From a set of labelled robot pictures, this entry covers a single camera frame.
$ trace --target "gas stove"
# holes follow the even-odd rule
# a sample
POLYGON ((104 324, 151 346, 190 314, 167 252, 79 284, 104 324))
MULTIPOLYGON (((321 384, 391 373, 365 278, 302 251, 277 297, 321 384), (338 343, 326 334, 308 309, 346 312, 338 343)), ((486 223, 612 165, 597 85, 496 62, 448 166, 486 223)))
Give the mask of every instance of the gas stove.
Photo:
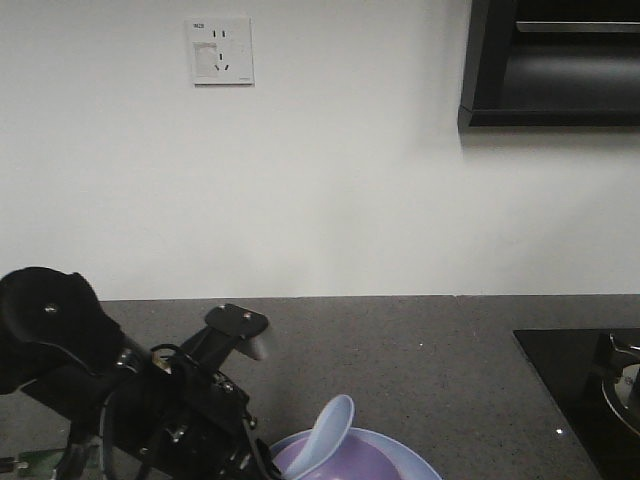
POLYGON ((516 330, 605 480, 640 480, 640 329, 516 330))

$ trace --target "cabinet shelf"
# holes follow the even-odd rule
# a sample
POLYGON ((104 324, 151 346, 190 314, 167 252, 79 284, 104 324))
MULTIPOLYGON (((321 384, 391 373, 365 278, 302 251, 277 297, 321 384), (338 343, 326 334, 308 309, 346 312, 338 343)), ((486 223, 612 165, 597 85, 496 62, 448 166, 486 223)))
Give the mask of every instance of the cabinet shelf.
POLYGON ((531 2, 529 21, 513 0, 473 1, 461 129, 640 125, 640 19, 570 21, 568 2, 558 4, 562 21, 546 19, 548 3, 535 16, 531 2))

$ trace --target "purple bowl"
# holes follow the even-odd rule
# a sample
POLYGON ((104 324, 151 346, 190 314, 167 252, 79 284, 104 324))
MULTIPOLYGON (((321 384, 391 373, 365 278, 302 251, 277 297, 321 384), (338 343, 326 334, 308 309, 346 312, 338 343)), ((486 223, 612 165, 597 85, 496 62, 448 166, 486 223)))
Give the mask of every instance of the purple bowl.
MULTIPOLYGON (((310 430, 298 432, 271 446, 271 454, 278 457, 284 450, 300 439, 309 437, 310 430)), ((402 480, 442 480, 442 477, 420 455, 397 440, 362 428, 350 428, 353 435, 382 452, 396 467, 402 480)))
MULTIPOLYGON (((285 471, 306 441, 307 438, 301 438, 283 449, 274 459, 276 466, 285 471)), ((350 433, 336 453, 301 480, 401 480, 401 477, 385 454, 350 433)))

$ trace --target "electrical outlet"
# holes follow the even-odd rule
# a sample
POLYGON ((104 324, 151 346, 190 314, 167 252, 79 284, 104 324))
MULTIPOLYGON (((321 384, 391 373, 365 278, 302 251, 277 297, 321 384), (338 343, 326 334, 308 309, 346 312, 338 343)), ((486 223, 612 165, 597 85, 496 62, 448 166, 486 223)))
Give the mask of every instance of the electrical outlet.
POLYGON ((249 18, 193 18, 185 27, 195 85, 254 84, 249 18))

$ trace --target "spoon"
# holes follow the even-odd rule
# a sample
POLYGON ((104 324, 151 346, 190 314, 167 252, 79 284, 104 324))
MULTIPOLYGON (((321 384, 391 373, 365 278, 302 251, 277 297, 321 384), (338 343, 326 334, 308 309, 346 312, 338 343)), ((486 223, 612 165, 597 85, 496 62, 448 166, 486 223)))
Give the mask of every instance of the spoon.
POLYGON ((299 480, 326 462, 351 428, 355 407, 348 395, 338 395, 322 409, 298 456, 283 472, 285 480, 299 480))

